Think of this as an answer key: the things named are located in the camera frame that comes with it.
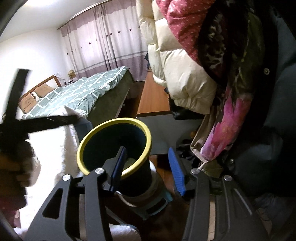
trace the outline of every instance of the silver rivet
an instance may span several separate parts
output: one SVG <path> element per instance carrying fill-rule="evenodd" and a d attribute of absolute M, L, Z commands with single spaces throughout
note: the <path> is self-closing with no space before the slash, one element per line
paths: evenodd
<path fill-rule="evenodd" d="M 199 174 L 199 172 L 200 172 L 200 170 L 197 169 L 197 168 L 192 168 L 192 169 L 191 169 L 191 173 L 192 173 L 192 174 Z"/>
<path fill-rule="evenodd" d="M 263 70 L 263 72 L 264 72 L 265 75 L 269 75 L 269 73 L 270 73 L 270 71 L 269 71 L 268 68 L 265 68 L 265 69 Z"/>
<path fill-rule="evenodd" d="M 102 174 L 103 172 L 104 172 L 104 169 L 100 167 L 95 170 L 96 174 Z"/>
<path fill-rule="evenodd" d="M 225 175 L 224 180 L 227 181 L 227 182 L 230 182 L 232 180 L 232 177 L 229 176 L 229 175 Z"/>
<path fill-rule="evenodd" d="M 64 181 L 68 181 L 70 178 L 71 178 L 71 176 L 69 174 L 66 174 L 63 176 Z"/>

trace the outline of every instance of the ceiling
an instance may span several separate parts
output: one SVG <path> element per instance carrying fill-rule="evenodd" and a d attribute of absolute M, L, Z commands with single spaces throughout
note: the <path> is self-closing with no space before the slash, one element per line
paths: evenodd
<path fill-rule="evenodd" d="M 104 0 L 28 0 L 8 23 L 0 42 L 34 30 L 58 28 L 83 9 Z"/>

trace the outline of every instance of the blue gripper pad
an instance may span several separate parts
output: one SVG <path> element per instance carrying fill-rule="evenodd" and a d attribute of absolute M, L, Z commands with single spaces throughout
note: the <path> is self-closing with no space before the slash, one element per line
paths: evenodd
<path fill-rule="evenodd" d="M 175 186 L 180 193 L 181 196 L 184 196 L 186 192 L 185 188 L 185 175 L 184 169 L 182 168 L 182 163 L 179 160 L 179 157 L 175 153 L 174 149 L 172 147 L 168 150 L 168 161 L 170 163 L 170 168 L 173 173 Z"/>

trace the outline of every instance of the plaid blanket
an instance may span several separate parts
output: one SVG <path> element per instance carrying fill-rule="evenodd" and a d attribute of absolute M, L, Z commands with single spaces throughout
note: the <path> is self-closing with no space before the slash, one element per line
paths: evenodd
<path fill-rule="evenodd" d="M 73 84 L 58 87 L 39 99 L 22 120 L 41 116 L 50 116 L 57 109 L 67 106 L 87 116 L 97 99 L 113 89 L 122 79 L 128 67 L 119 67 L 89 78 L 83 77 Z"/>

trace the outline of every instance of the pillow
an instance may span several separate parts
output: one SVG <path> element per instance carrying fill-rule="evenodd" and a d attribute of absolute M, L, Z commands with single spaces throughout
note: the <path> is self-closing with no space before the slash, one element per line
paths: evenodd
<path fill-rule="evenodd" d="M 54 88 L 48 86 L 47 84 L 43 84 L 36 88 L 34 92 L 39 96 L 39 98 L 45 97 L 49 92 L 52 92 Z"/>
<path fill-rule="evenodd" d="M 28 94 L 19 102 L 19 107 L 24 113 L 27 114 L 36 104 L 37 101 L 34 99 L 34 97 L 31 94 Z"/>

